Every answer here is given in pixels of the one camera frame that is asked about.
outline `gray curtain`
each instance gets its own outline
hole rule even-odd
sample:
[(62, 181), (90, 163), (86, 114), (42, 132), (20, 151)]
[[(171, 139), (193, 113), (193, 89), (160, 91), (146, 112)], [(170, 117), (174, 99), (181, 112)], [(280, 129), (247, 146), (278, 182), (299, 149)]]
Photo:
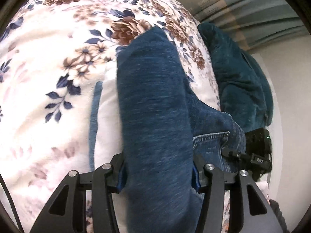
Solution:
[(204, 0), (191, 12), (199, 22), (214, 23), (244, 50), (308, 34), (285, 0)]

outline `black cable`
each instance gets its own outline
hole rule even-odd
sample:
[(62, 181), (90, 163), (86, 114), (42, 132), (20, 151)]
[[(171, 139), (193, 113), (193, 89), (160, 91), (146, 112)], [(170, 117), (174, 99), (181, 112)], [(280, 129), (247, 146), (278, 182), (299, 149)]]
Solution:
[(2, 186), (2, 188), (4, 189), (4, 193), (6, 194), (7, 196), (7, 199), (9, 200), (9, 203), (10, 203), (10, 206), (12, 208), (12, 211), (13, 211), (13, 215), (15, 217), (15, 221), (17, 223), (17, 226), (19, 228), (19, 230), (24, 233), (24, 229), (23, 229), (23, 226), (21, 225), (21, 221), (19, 220), (19, 217), (18, 217), (18, 214), (17, 214), (17, 211), (16, 211), (16, 208), (15, 208), (15, 205), (14, 205), (14, 202), (13, 202), (13, 199), (10, 195), (10, 192), (9, 192), (9, 189), (7, 189), (7, 185), (5, 184), (1, 174), (0, 174), (0, 184)]

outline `blue jeans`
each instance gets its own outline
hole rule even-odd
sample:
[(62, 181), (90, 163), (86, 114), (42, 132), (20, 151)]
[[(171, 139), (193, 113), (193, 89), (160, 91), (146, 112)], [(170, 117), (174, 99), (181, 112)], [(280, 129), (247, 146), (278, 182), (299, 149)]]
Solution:
[(236, 171), (221, 149), (244, 152), (244, 133), (229, 114), (198, 100), (160, 28), (133, 40), (117, 62), (128, 232), (193, 233), (202, 206), (191, 187), (193, 151)]

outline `floral print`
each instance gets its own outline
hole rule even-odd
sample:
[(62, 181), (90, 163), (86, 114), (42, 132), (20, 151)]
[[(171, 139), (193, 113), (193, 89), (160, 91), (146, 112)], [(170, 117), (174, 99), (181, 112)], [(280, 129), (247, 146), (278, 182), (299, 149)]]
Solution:
[[(27, 0), (0, 37), (0, 172), (26, 233), (68, 171), (90, 171), (94, 86), (114, 87), (118, 52), (154, 26), (176, 46), (198, 98), (219, 109), (208, 50), (192, 15), (175, 0)], [(115, 88), (110, 93), (116, 97)], [(113, 155), (114, 143), (95, 151)], [(86, 209), (91, 233), (90, 199)]]

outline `metal screw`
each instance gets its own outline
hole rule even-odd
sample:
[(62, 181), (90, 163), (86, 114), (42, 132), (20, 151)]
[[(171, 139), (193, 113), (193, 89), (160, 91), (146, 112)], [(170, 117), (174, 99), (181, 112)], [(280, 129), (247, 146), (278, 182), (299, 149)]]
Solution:
[(77, 175), (77, 171), (72, 170), (72, 171), (70, 171), (70, 172), (68, 173), (68, 175), (69, 175), (70, 177), (74, 177), (74, 176)]
[(206, 164), (205, 166), (206, 166), (206, 168), (207, 168), (208, 170), (213, 170), (213, 169), (215, 169), (215, 166), (214, 166), (213, 164)]
[(105, 170), (109, 170), (111, 168), (111, 164), (109, 163), (103, 164), (102, 168)]
[(243, 177), (246, 177), (248, 175), (248, 172), (245, 170), (241, 170), (240, 175), (242, 175)]

